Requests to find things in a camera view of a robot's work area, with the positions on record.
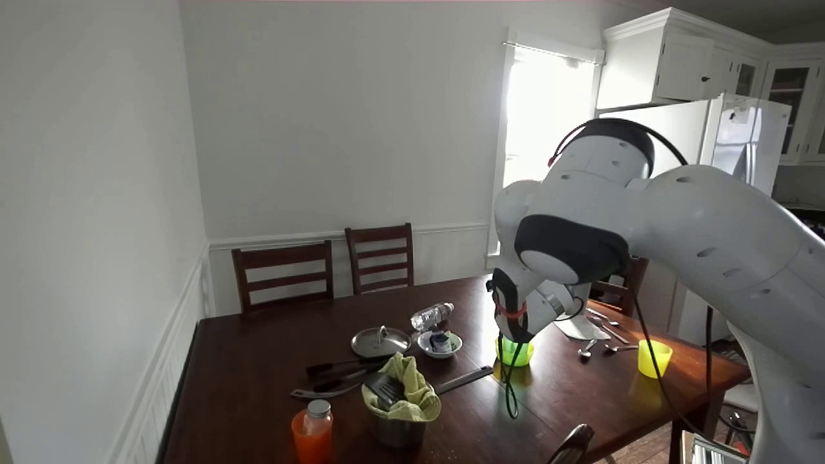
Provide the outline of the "green cup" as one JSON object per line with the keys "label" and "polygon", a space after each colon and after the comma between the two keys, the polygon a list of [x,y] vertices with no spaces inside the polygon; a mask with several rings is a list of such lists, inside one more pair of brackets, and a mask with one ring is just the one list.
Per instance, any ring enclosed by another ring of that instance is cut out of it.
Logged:
{"label": "green cup", "polygon": [[534,346],[532,343],[516,343],[507,338],[495,338],[493,340],[493,347],[495,349],[498,362],[507,367],[525,367],[531,361],[534,354]]}

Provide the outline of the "black spatula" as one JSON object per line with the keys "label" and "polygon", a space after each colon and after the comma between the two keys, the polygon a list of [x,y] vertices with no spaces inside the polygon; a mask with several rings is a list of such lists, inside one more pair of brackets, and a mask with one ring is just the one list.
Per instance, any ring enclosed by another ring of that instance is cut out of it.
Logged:
{"label": "black spatula", "polygon": [[[444,394],[456,390],[457,388],[468,385],[483,377],[493,373],[493,368],[490,366],[483,366],[465,375],[456,377],[437,385],[432,389],[435,394]],[[405,387],[401,381],[398,381],[384,373],[374,373],[367,377],[364,385],[379,399],[381,408],[389,409],[395,403],[406,400]]]}

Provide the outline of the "window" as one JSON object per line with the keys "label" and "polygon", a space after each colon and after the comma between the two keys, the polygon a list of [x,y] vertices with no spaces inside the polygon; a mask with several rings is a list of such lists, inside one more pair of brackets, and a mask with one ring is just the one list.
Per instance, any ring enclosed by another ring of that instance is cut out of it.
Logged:
{"label": "window", "polygon": [[503,185],[541,181],[569,130],[594,117],[602,50],[512,39],[504,94]]}

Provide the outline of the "silver pot lid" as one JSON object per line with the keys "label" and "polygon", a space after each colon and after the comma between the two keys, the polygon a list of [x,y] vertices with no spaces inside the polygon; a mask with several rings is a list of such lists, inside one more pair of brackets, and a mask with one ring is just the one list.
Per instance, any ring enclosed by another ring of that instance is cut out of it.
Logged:
{"label": "silver pot lid", "polygon": [[411,335],[403,330],[381,325],[363,329],[353,336],[350,348],[357,356],[374,358],[374,356],[392,356],[404,353],[412,346]]}

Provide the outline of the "yellow bowl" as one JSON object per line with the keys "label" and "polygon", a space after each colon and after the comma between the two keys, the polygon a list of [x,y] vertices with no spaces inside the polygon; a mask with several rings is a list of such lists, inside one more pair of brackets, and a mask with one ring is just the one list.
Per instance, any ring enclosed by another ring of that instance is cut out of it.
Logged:
{"label": "yellow bowl", "polygon": [[668,369],[673,349],[657,340],[640,340],[637,344],[637,370],[643,376],[661,377]]}

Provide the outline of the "white refrigerator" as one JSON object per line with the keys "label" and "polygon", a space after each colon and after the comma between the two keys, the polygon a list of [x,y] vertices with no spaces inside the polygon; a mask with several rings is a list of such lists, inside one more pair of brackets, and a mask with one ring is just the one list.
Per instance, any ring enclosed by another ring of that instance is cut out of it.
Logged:
{"label": "white refrigerator", "polygon": [[[791,113],[786,104],[722,93],[709,100],[615,111],[610,117],[648,126],[689,164],[713,166],[771,195]],[[655,327],[705,345],[708,304],[670,268],[650,261],[637,297]]]}

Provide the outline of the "small white bowl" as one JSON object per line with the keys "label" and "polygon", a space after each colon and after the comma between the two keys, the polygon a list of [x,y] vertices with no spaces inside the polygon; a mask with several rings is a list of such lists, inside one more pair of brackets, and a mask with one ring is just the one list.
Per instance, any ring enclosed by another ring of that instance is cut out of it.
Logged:
{"label": "small white bowl", "polygon": [[431,330],[422,333],[418,336],[418,346],[426,356],[430,356],[430,358],[434,358],[437,360],[445,360],[452,358],[452,356],[456,355],[457,352],[460,351],[463,347],[463,340],[460,336],[453,334],[452,332],[445,331],[448,335],[451,336],[451,343],[453,347],[453,351],[451,353],[433,353],[431,352],[431,347],[429,344],[429,338],[431,335]]}

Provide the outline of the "white kitchen cabinets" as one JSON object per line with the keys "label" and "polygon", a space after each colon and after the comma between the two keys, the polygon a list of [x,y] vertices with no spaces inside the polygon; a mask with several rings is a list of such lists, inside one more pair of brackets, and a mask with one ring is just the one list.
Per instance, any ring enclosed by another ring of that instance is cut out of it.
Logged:
{"label": "white kitchen cabinets", "polygon": [[784,166],[825,167],[825,41],[773,44],[676,8],[602,32],[596,109],[693,102],[722,93],[788,104]]}

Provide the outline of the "clear water bottle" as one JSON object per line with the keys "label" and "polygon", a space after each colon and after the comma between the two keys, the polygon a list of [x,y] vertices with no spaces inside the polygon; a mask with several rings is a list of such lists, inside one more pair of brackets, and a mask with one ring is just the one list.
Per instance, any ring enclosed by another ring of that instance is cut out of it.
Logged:
{"label": "clear water bottle", "polygon": [[450,319],[454,311],[454,304],[441,302],[416,312],[410,319],[411,326],[416,332],[424,333],[435,329],[439,324]]}

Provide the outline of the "metal pot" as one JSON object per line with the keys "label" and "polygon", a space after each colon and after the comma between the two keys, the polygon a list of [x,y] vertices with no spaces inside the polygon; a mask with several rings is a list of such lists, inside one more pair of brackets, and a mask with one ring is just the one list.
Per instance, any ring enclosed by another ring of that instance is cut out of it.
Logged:
{"label": "metal pot", "polygon": [[378,443],[390,449],[411,449],[422,445],[429,423],[393,420],[371,413],[371,432]]}

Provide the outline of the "yellow green cloth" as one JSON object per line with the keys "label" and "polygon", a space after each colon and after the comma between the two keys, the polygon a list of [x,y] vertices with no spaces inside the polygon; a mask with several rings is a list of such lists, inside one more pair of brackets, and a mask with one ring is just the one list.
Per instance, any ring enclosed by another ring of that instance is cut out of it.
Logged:
{"label": "yellow green cloth", "polygon": [[395,353],[378,371],[403,385],[400,400],[392,405],[380,401],[364,383],[360,388],[366,408],[380,419],[429,423],[438,418],[442,402],[416,366],[416,358]]}

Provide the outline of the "orange juice bottle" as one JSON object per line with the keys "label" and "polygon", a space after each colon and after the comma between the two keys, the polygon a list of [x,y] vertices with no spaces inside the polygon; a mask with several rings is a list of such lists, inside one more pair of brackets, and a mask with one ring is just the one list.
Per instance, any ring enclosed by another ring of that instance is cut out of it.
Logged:
{"label": "orange juice bottle", "polygon": [[298,464],[332,464],[332,405],[312,400],[291,422]]}

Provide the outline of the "black handled knife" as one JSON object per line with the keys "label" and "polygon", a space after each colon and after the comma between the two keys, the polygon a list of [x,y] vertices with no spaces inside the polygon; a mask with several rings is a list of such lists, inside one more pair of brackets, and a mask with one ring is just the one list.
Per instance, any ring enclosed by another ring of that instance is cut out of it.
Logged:
{"label": "black handled knife", "polygon": [[317,377],[321,375],[326,375],[327,373],[333,372],[336,369],[340,369],[342,367],[371,366],[372,364],[386,362],[387,360],[389,360],[389,358],[391,358],[390,355],[384,355],[368,356],[367,358],[357,358],[341,362],[324,362],[321,364],[306,367],[306,375],[307,377]]}

